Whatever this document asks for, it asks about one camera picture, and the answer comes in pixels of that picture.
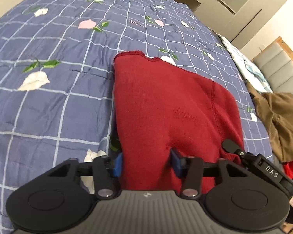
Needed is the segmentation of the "red long-sleeve sweater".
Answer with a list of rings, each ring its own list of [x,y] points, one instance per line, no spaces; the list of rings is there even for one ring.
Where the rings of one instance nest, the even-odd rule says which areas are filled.
[[[126,190],[181,190],[170,150],[216,163],[240,164],[226,139],[243,146],[234,96],[220,84],[140,51],[114,59],[114,104]]]

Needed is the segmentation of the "brown garment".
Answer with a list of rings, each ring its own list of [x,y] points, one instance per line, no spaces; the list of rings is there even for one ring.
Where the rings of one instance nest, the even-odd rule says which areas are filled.
[[[282,163],[293,162],[293,94],[259,93],[250,82],[246,86],[257,117],[267,130],[273,153]]]

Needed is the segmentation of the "blue floral checked quilt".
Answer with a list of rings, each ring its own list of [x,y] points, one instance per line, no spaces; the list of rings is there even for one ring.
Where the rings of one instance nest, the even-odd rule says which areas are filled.
[[[114,57],[140,50],[223,85],[245,150],[272,159],[266,129],[219,37],[176,0],[24,0],[0,18],[0,233],[19,186],[56,164],[108,152]]]

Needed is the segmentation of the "light blue patterned cloth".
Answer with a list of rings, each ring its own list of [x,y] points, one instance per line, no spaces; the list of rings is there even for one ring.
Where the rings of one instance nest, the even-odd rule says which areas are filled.
[[[230,53],[232,60],[235,62],[236,67],[239,69],[243,79],[245,81],[249,81],[258,92],[272,92],[268,81],[263,76],[260,69],[243,53],[241,53],[238,48],[233,46],[227,38],[220,34],[218,34],[218,37]]]

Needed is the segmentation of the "wooden padded headboard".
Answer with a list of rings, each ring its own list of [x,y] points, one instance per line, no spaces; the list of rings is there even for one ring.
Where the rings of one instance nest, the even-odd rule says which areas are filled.
[[[278,37],[252,62],[259,68],[273,92],[293,94],[293,51]]]

